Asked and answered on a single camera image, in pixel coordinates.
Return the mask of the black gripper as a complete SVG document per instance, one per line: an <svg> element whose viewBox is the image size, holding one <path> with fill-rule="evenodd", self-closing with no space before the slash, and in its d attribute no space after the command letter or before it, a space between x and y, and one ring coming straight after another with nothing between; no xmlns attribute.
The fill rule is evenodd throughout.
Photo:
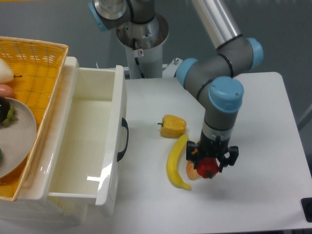
<svg viewBox="0 0 312 234"><path fill-rule="evenodd" d="M220 136L208 137L201 132L200 141L187 141L186 160L193 164L196 170L200 160L206 157L216 158L219 161L219 172L224 167L234 166L238 158L238 146L228 147L230 137L222 139Z"/></svg>

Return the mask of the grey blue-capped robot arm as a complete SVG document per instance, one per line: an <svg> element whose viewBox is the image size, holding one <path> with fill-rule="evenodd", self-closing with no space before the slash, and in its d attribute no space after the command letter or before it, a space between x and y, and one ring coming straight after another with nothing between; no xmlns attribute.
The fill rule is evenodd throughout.
<svg viewBox="0 0 312 234"><path fill-rule="evenodd" d="M203 178L212 178L238 158L238 148L228 145L244 93L235 77L262 62L263 48L256 39L243 37L224 1L192 4L217 55L204 62L185 59L175 76L205 108L199 142L187 143L189 167ZM156 13L154 1L93 0L89 9L101 30L115 29L126 51L130 78L162 77L162 46L169 26Z"/></svg>

